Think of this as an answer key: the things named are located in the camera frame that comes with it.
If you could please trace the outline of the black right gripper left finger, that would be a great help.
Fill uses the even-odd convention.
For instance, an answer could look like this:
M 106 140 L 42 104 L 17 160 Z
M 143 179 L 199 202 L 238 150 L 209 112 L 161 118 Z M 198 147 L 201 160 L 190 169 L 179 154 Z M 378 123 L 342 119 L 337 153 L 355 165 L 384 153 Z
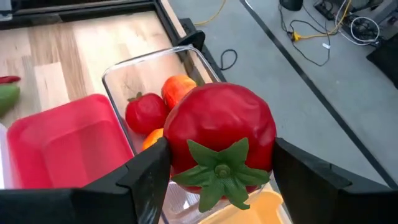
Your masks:
M 0 224 L 158 224 L 170 158 L 160 138 L 83 188 L 0 190 Z

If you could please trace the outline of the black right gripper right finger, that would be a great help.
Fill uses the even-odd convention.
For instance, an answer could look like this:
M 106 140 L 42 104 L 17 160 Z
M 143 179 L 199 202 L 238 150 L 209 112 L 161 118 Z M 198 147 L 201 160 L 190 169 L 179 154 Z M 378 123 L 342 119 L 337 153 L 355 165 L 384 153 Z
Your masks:
M 398 190 L 277 138 L 273 173 L 293 224 L 398 224 Z

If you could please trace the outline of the light green cucumber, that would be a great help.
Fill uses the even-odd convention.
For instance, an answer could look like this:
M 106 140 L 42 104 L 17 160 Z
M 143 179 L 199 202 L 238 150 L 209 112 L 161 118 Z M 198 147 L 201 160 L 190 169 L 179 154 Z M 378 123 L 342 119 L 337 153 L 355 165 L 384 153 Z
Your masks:
M 15 84 L 0 85 L 0 118 L 3 117 L 19 100 L 20 88 Z

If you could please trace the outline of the yellow plastic bin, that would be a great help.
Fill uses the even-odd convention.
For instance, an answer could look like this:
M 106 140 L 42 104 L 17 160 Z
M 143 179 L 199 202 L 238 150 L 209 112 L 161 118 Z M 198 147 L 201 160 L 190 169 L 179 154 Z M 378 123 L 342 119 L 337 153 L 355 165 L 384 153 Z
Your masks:
M 282 202 L 283 198 L 277 192 L 263 190 L 250 201 L 250 209 L 228 205 L 199 224 L 284 224 L 279 215 Z

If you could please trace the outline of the black table frame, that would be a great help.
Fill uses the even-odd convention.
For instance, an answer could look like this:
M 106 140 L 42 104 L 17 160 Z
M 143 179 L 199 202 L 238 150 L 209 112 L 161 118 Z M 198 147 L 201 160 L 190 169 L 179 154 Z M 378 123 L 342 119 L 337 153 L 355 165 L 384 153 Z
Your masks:
M 161 0 L 0 0 L 0 30 L 75 22 L 102 17 L 153 11 L 173 46 L 179 34 Z M 225 82 L 221 69 L 203 46 L 201 53 L 215 72 L 212 80 Z

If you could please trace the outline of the red plastic bin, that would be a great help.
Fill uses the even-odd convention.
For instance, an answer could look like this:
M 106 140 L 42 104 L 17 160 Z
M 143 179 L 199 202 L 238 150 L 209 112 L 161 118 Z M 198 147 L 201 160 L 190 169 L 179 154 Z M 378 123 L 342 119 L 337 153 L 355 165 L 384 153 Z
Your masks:
M 7 130 L 12 188 L 84 187 L 132 159 L 108 98 L 94 94 Z

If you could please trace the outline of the black box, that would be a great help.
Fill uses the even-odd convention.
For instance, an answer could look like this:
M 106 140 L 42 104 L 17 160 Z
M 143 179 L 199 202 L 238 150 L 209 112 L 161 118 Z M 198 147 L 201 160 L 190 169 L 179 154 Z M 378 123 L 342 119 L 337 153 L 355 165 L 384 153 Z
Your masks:
M 398 89 L 398 33 L 383 40 L 366 58 Z

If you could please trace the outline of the black frame clamp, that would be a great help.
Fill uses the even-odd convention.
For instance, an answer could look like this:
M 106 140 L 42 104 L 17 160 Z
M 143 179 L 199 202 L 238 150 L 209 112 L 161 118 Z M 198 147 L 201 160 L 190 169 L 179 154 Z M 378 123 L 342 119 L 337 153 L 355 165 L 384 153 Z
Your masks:
M 183 18 L 179 21 L 186 35 L 179 38 L 177 46 L 192 45 L 197 50 L 202 51 L 205 44 L 205 33 L 202 30 L 198 30 L 189 18 Z

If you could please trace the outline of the black power strip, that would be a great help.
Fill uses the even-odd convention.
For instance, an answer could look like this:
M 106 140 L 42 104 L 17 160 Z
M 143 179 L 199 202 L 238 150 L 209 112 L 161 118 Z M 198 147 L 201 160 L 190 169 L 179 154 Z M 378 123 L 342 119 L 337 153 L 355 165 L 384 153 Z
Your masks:
M 319 0 L 313 7 L 328 21 L 332 21 L 335 17 L 333 15 L 334 5 L 327 0 Z

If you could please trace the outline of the clear plastic bin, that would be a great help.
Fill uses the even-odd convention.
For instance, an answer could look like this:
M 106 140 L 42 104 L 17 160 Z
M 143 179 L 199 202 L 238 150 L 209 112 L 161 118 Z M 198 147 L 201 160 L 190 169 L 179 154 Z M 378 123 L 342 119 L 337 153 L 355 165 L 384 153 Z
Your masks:
M 187 75 L 197 85 L 214 82 L 215 72 L 199 50 L 192 46 L 179 46 L 159 50 L 139 57 L 130 58 L 109 67 L 102 81 L 112 107 L 118 117 L 127 141 L 134 154 L 142 151 L 145 137 L 132 131 L 125 120 L 128 99 L 138 92 L 161 94 L 164 82 L 174 75 Z M 272 190 L 279 194 L 274 180 L 261 186 L 249 195 L 247 202 L 262 192 Z M 227 207 L 228 201 L 220 201 L 210 211 L 198 211 L 199 196 L 185 191 L 175 182 L 169 182 L 159 224 L 199 224 L 202 220 Z M 292 224 L 284 208 L 279 207 L 279 215 L 284 224 Z

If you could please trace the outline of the black stand base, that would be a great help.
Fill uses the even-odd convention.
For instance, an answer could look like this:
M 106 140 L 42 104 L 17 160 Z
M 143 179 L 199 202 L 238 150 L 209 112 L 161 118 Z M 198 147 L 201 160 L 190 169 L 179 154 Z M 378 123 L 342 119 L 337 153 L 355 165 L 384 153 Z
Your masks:
M 303 0 L 279 0 L 279 4 L 289 11 L 299 11 L 303 6 Z

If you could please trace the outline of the red chili pepper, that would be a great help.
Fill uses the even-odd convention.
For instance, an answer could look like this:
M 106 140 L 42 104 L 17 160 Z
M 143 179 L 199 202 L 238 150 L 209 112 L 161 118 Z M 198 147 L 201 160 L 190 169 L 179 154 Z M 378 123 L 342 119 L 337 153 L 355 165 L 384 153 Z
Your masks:
M 20 80 L 21 80 L 21 78 L 18 76 L 4 76 L 4 77 L 0 77 L 0 85 L 15 83 Z

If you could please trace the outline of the black floor tape strip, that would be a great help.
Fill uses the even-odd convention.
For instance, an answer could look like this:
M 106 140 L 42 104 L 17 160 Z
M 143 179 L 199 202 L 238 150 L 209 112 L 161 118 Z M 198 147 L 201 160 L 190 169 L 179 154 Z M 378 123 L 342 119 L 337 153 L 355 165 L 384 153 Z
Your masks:
M 373 169 L 381 176 L 383 181 L 392 189 L 398 189 L 398 184 L 394 181 L 394 179 L 387 173 L 385 168 L 380 164 L 380 162 L 372 155 L 371 151 L 363 144 L 363 142 L 357 137 L 354 131 L 349 127 L 346 121 L 341 117 L 339 112 L 334 109 L 332 104 L 325 98 L 323 93 L 317 88 L 314 82 L 308 77 L 308 75 L 303 71 L 301 66 L 295 61 L 293 56 L 288 53 L 286 48 L 282 45 L 282 43 L 277 39 L 277 37 L 272 33 L 272 31 L 267 27 L 264 21 L 259 17 L 257 13 L 253 10 L 253 8 L 247 3 L 246 0 L 239 0 L 244 8 L 250 13 L 251 17 L 256 21 L 256 23 L 261 27 L 266 36 L 272 41 L 272 43 L 276 46 L 279 52 L 285 57 L 290 66 L 295 70 L 298 76 L 304 81 L 306 86 L 312 91 L 312 93 L 316 96 L 318 101 L 323 105 L 323 107 L 327 110 L 330 116 L 337 122 L 340 128 L 345 132 L 345 134 L 349 137 L 351 142 L 357 147 L 357 149 L 361 152 L 364 158 L 372 165 Z

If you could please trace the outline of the orange red tomato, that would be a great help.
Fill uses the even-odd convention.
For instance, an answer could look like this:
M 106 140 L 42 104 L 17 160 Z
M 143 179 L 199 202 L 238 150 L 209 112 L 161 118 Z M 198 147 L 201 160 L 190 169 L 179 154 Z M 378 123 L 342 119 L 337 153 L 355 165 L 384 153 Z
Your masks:
M 187 75 L 175 75 L 169 77 L 162 89 L 161 95 L 166 105 L 171 110 L 190 90 L 197 84 Z

